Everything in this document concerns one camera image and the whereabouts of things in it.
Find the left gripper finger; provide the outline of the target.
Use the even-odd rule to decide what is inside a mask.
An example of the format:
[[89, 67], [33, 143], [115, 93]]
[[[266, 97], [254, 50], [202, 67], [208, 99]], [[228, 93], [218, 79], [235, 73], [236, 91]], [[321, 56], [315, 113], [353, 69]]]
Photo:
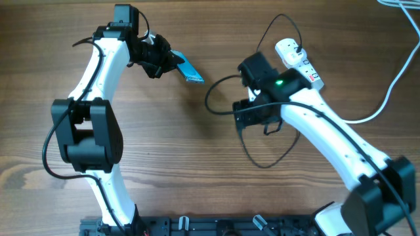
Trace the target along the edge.
[[172, 50], [168, 50], [165, 56], [165, 64], [167, 66], [176, 66], [185, 63], [184, 59], [175, 54]]
[[175, 69], [177, 67], [177, 64], [176, 63], [164, 63], [162, 66], [161, 66], [161, 72], [162, 73], [167, 73], [167, 72], [169, 72], [169, 71], [171, 71], [171, 70], [173, 70], [173, 69]]

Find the cyan screen Galaxy smartphone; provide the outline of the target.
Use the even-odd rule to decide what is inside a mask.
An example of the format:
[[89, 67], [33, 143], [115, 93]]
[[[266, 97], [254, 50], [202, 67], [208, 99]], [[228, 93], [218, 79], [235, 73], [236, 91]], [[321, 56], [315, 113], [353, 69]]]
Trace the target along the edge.
[[198, 71], [193, 67], [193, 65], [188, 61], [183, 53], [177, 50], [172, 50], [171, 52], [175, 56], [178, 56], [184, 60], [183, 63], [177, 64], [177, 69], [185, 78], [186, 82], [204, 84], [205, 80], [203, 77], [198, 73]]

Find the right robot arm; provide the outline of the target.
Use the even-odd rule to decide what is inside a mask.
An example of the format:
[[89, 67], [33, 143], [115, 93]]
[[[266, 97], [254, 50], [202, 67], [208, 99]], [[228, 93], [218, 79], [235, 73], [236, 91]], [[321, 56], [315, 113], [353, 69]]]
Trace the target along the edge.
[[350, 194], [314, 216], [322, 235], [380, 235], [406, 218], [417, 230], [415, 169], [405, 157], [391, 159], [367, 143], [326, 104], [297, 69], [279, 73], [257, 52], [239, 66], [243, 85], [257, 90], [250, 100], [233, 103], [239, 128], [287, 123], [331, 163]]

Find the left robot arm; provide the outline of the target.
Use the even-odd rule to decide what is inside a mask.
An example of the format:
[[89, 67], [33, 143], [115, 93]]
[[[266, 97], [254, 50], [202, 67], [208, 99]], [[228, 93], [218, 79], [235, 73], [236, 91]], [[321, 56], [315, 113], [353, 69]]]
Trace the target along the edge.
[[147, 232], [119, 167], [123, 136], [111, 103], [122, 72], [138, 64], [151, 79], [177, 69], [187, 81], [203, 82], [186, 57], [173, 50], [163, 36], [149, 31], [139, 34], [142, 15], [130, 4], [116, 4], [113, 21], [79, 41], [93, 46], [91, 59], [68, 98], [53, 102], [53, 126], [41, 154], [45, 170], [63, 179], [47, 162], [48, 144], [56, 136], [62, 160], [76, 172], [71, 178], [85, 179], [95, 194], [102, 211], [99, 232], [105, 235]]

